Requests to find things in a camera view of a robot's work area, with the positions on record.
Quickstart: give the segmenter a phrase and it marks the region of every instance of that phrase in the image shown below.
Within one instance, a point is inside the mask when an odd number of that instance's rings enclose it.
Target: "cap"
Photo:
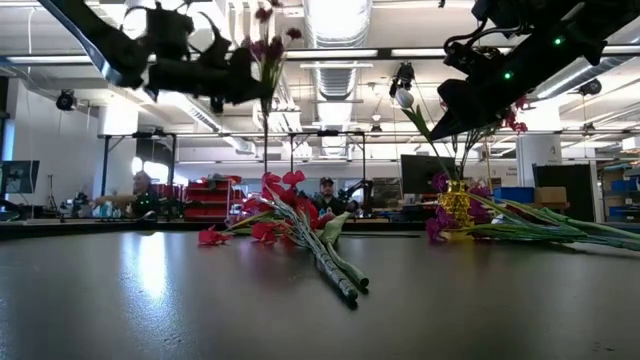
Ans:
[[[320,185],[324,185],[326,183],[331,183],[333,185],[333,180],[330,177],[323,177],[320,179]]]

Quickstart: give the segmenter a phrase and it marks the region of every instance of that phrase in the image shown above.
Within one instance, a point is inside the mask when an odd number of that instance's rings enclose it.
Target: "ceiling duct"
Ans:
[[[640,37],[638,37],[640,33],[640,23],[632,22],[629,26],[628,31],[620,36],[616,36],[616,44],[640,45]],[[540,84],[532,95],[534,98],[540,100],[556,97],[580,87],[580,85],[583,85],[589,80],[593,80],[633,58],[633,56],[605,57],[600,60],[600,65],[591,66],[587,60],[581,57],[549,80]]]
[[[226,129],[218,123],[215,115],[211,115],[209,111],[204,109],[204,106],[199,104],[197,100],[191,99],[183,94],[179,93],[163,93],[161,95],[163,103],[174,105],[187,113],[195,121],[204,124],[211,131],[216,133],[227,132]],[[243,140],[238,137],[222,137],[229,145],[233,146],[236,153],[242,155],[252,155],[256,153],[256,144],[250,141]]]
[[[304,0],[306,35],[310,48],[365,47],[372,0]],[[315,69],[318,100],[353,100],[357,69]],[[325,129],[346,130],[353,103],[317,105]],[[322,139],[325,155],[346,155],[346,138]]]

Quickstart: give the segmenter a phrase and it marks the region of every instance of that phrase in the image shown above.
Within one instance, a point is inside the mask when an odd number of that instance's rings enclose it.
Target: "table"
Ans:
[[[346,306],[304,249],[197,233],[0,242],[2,359],[632,359],[640,257],[580,246],[341,239]]]

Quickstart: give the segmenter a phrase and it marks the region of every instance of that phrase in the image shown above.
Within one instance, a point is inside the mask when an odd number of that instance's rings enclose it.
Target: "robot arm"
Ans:
[[[104,22],[83,0],[39,0],[80,42],[104,78],[119,87],[142,85],[150,51]]]
[[[269,94],[266,85],[251,77],[248,49],[236,49],[229,61],[225,59],[231,42],[220,36],[210,19],[214,41],[197,61],[191,61],[188,37],[194,31],[192,19],[163,9],[159,2],[155,9],[145,8],[146,34],[134,40],[100,19],[83,0],[38,1],[78,39],[113,85],[141,86],[149,56],[155,54],[156,63],[149,67],[149,82],[144,87],[154,100],[160,90],[209,96],[214,112],[221,112],[224,102],[238,104]]]
[[[468,77],[438,88],[448,111],[433,129],[433,139],[499,121],[503,109],[581,56],[596,66],[606,39],[640,16],[640,0],[478,0],[472,13],[482,26],[454,37],[469,41],[445,44],[445,64]],[[484,30],[489,19],[497,27]],[[490,33],[530,35],[507,55],[472,48]]]

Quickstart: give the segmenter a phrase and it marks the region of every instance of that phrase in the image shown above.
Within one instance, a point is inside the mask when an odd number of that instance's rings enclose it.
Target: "cardboard box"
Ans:
[[[535,201],[537,204],[566,203],[567,188],[564,186],[536,188]]]

